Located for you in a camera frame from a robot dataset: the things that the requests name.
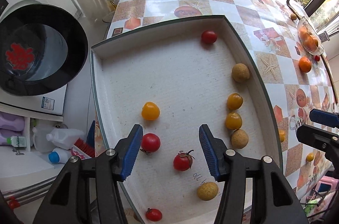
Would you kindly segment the tan longan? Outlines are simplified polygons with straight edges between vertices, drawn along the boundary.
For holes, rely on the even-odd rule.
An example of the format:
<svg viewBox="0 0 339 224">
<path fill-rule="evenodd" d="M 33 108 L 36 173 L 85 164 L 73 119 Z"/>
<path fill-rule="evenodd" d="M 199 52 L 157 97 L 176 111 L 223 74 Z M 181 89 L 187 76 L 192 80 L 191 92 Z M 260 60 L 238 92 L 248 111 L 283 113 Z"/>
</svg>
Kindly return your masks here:
<svg viewBox="0 0 339 224">
<path fill-rule="evenodd" d="M 235 64 L 232 68 L 232 77 L 238 83 L 246 82 L 250 79 L 250 72 L 245 64 Z"/>
<path fill-rule="evenodd" d="M 196 190 L 196 194 L 200 200 L 210 201 L 214 199 L 219 192 L 218 185 L 215 182 L 206 182 L 201 184 Z"/>
</svg>

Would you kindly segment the yellow tomato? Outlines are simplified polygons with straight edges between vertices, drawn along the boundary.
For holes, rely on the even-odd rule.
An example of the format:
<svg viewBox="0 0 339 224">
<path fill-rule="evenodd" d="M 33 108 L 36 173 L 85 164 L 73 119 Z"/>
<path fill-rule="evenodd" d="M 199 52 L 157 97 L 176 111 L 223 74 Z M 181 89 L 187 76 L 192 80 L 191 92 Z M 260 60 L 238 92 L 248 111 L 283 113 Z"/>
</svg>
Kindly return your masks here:
<svg viewBox="0 0 339 224">
<path fill-rule="evenodd" d="M 226 106 L 229 110 L 235 111 L 242 106 L 243 98 L 238 93 L 232 93 L 229 95 Z"/>
<path fill-rule="evenodd" d="M 282 129 L 279 130 L 279 139 L 280 142 L 284 142 L 286 139 L 286 132 Z"/>
<path fill-rule="evenodd" d="M 145 120 L 154 121 L 160 116 L 160 109 L 155 103 L 149 101 L 144 104 L 141 115 Z"/>
</svg>

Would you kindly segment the yellow tomato front edge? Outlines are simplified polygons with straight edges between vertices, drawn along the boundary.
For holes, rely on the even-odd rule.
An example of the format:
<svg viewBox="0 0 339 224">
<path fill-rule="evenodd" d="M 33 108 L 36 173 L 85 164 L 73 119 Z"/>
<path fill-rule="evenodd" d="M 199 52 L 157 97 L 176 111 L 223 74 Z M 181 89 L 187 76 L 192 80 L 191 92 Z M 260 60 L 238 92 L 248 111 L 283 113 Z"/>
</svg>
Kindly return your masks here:
<svg viewBox="0 0 339 224">
<path fill-rule="evenodd" d="M 312 162 L 314 160 L 314 153 L 310 152 L 307 156 L 306 156 L 306 161 L 307 162 Z"/>
</svg>

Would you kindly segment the tan longan centre table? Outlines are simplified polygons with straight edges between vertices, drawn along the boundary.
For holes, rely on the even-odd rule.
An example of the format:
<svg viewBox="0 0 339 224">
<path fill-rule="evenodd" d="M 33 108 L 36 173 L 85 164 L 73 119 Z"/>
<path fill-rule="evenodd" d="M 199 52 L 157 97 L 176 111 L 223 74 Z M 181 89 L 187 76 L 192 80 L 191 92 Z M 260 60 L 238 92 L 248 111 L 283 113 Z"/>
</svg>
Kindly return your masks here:
<svg viewBox="0 0 339 224">
<path fill-rule="evenodd" d="M 242 149 L 247 146 L 248 141 L 248 134 L 242 129 L 234 131 L 231 135 L 231 143 L 233 148 Z"/>
</svg>

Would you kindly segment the yellow tomato mid table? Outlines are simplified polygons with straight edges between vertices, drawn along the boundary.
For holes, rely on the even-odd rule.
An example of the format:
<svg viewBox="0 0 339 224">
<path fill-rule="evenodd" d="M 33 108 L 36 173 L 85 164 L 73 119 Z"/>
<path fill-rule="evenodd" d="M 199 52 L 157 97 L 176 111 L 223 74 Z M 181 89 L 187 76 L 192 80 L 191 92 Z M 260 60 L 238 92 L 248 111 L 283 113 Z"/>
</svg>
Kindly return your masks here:
<svg viewBox="0 0 339 224">
<path fill-rule="evenodd" d="M 236 113 L 232 112 L 226 116 L 225 126 L 227 129 L 235 131 L 242 127 L 242 118 Z"/>
</svg>

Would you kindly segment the red cherry tomato with stem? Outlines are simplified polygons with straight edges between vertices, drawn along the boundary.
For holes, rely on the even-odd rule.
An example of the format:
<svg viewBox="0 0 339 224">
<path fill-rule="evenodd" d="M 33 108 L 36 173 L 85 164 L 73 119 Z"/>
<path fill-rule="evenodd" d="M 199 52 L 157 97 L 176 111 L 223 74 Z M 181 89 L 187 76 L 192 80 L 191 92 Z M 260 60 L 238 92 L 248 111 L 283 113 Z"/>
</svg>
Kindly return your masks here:
<svg viewBox="0 0 339 224">
<path fill-rule="evenodd" d="M 174 169 L 181 172 L 189 170 L 193 164 L 193 160 L 195 159 L 191 154 L 193 151 L 193 149 L 187 152 L 179 151 L 173 160 Z"/>
</svg>

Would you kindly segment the yellow tomato by tray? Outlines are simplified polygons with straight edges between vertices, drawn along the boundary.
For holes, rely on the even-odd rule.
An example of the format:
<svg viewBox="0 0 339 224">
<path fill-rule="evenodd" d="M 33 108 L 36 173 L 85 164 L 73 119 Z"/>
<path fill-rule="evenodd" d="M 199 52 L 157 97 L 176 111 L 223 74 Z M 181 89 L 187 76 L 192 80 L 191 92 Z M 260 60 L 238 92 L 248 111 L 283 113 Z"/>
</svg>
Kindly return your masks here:
<svg viewBox="0 0 339 224">
<path fill-rule="evenodd" d="M 282 129 L 279 130 L 279 139 L 280 142 L 284 142 L 286 139 L 286 132 Z"/>
</svg>

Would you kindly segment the yellow tomato beside orange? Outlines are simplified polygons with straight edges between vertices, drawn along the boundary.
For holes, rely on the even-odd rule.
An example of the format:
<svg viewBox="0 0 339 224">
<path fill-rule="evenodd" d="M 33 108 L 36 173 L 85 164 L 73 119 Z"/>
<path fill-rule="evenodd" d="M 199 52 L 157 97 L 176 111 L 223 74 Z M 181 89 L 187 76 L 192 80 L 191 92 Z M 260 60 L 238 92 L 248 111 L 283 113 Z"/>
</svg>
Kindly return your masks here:
<svg viewBox="0 0 339 224">
<path fill-rule="evenodd" d="M 160 116 L 160 109 L 155 103 L 149 101 L 144 104 L 141 115 L 145 120 L 154 121 Z"/>
</svg>

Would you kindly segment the red brush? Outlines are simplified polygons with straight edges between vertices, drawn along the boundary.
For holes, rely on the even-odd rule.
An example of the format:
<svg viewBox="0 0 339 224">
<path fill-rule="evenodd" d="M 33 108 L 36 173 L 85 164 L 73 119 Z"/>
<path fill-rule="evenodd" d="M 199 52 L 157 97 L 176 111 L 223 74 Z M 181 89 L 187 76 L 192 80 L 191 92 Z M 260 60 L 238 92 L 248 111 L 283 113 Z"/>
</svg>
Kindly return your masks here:
<svg viewBox="0 0 339 224">
<path fill-rule="evenodd" d="M 71 155 L 77 156 L 81 160 L 90 159 L 95 157 L 95 149 L 78 138 L 71 147 Z"/>
</svg>

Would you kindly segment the white plastic bottle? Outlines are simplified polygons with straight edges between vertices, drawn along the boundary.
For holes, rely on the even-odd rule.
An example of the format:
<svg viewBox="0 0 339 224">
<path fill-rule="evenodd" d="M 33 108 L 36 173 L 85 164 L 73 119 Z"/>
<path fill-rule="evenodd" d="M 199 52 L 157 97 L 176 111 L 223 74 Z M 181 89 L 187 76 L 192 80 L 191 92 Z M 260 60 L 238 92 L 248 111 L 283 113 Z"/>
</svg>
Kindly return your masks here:
<svg viewBox="0 0 339 224">
<path fill-rule="evenodd" d="M 56 147 L 71 149 L 78 139 L 85 140 L 86 134 L 79 129 L 60 129 L 55 128 L 46 135 L 46 139 Z"/>
</svg>

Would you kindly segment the white bottle blue cap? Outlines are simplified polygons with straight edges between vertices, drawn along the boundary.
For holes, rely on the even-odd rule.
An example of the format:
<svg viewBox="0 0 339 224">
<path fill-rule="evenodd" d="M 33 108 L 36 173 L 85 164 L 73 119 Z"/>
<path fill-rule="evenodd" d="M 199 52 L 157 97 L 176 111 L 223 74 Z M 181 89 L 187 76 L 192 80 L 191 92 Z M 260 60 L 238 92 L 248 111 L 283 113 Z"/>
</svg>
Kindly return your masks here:
<svg viewBox="0 0 339 224">
<path fill-rule="evenodd" d="M 52 164 L 66 164 L 71 156 L 72 154 L 69 150 L 55 148 L 48 154 L 48 159 Z"/>
</svg>

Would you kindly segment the white shallow box tray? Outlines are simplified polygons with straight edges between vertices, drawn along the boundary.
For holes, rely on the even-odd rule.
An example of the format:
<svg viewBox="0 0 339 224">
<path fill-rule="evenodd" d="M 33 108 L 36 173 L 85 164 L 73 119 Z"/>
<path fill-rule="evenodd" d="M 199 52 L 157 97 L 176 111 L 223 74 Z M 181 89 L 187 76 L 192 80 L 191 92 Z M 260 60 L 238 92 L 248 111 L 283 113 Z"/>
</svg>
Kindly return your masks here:
<svg viewBox="0 0 339 224">
<path fill-rule="evenodd" d="M 217 35 L 213 44 L 201 41 L 204 31 Z M 272 157 L 282 165 L 282 150 L 274 111 L 253 60 L 254 53 L 223 15 L 174 19 L 140 27 L 96 44 L 91 49 L 91 76 L 101 134 L 108 148 L 126 137 L 135 124 L 160 138 L 160 149 L 139 153 L 122 190 L 141 219 L 148 208 L 162 212 L 162 223 L 213 223 L 220 197 L 202 201 L 197 188 L 213 180 L 198 131 L 207 124 L 212 134 L 230 144 L 225 127 L 226 101 L 238 93 L 242 128 L 249 137 L 243 156 Z M 235 64 L 245 64 L 250 79 L 232 77 Z M 160 116 L 143 119 L 146 102 Z M 177 171 L 179 151 L 194 156 L 189 170 Z"/>
</svg>

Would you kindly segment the brown fruit by scratcher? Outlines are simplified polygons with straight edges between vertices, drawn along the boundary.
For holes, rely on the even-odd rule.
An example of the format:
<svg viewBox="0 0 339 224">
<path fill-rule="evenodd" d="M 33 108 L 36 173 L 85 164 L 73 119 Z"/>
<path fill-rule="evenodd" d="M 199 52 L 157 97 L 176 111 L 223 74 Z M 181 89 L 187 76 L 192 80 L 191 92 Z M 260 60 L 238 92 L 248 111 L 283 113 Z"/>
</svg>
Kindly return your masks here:
<svg viewBox="0 0 339 224">
<path fill-rule="evenodd" d="M 296 14 L 292 13 L 290 15 L 290 18 L 291 18 L 292 21 L 295 21 L 297 19 Z"/>
</svg>

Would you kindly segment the red tomato by tray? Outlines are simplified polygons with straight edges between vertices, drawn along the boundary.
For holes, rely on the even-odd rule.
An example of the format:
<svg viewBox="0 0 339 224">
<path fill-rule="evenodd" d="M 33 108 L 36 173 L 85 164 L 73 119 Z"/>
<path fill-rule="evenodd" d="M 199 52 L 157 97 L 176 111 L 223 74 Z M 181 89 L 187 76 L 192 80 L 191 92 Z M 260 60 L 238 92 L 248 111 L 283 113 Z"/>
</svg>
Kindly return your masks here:
<svg viewBox="0 0 339 224">
<path fill-rule="evenodd" d="M 213 44 L 217 41 L 218 35 L 211 30 L 206 30 L 201 35 L 201 41 L 205 44 Z"/>
</svg>

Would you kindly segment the purple detergent bottle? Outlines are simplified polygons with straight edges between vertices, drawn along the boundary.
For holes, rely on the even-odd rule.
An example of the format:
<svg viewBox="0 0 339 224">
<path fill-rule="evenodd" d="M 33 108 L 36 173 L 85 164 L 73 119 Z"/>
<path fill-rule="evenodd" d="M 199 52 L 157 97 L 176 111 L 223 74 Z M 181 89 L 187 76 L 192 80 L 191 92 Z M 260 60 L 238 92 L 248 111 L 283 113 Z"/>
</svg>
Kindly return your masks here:
<svg viewBox="0 0 339 224">
<path fill-rule="evenodd" d="M 7 138 L 22 136 L 25 128 L 25 120 L 22 116 L 9 113 L 0 113 L 1 145 L 10 145 Z"/>
</svg>

